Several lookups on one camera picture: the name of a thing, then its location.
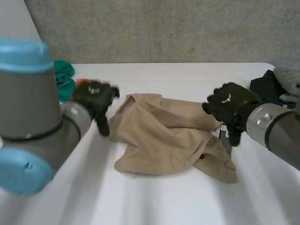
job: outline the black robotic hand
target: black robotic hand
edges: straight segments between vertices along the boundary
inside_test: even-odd
[[[261,104],[260,98],[235,83],[228,83],[215,89],[207,101],[202,105],[203,110],[218,121],[226,122],[230,144],[239,145],[241,133],[246,130],[248,112]]]
[[[92,120],[95,119],[97,122],[99,132],[103,136],[108,136],[109,127],[105,114],[113,99],[119,97],[117,87],[112,87],[109,83],[92,81],[80,83],[69,100],[83,105],[89,111]]]

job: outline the table surface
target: table surface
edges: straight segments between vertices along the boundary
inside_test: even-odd
[[[273,69],[265,63],[75,64],[75,79],[97,78],[120,87],[108,117],[126,94],[205,101],[226,82],[245,87]],[[195,168],[146,176],[119,173],[126,145],[91,129],[54,180],[32,197],[0,191],[0,225],[297,225],[300,172],[247,134],[232,151],[238,182],[226,184]]]

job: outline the green cloth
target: green cloth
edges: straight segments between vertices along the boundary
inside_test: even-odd
[[[61,102],[66,102],[76,88],[76,83],[72,79],[75,71],[69,62],[56,60],[54,62],[56,76],[56,86]]]

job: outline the concrete wall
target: concrete wall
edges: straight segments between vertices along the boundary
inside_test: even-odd
[[[25,0],[57,59],[300,68],[299,0]]]

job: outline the khaki pants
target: khaki pants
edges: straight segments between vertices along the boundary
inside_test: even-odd
[[[209,133],[220,124],[203,111],[201,103],[159,94],[127,95],[109,122],[111,141],[128,144],[115,169],[167,174],[194,166],[211,177],[235,183],[235,165],[220,140]]]

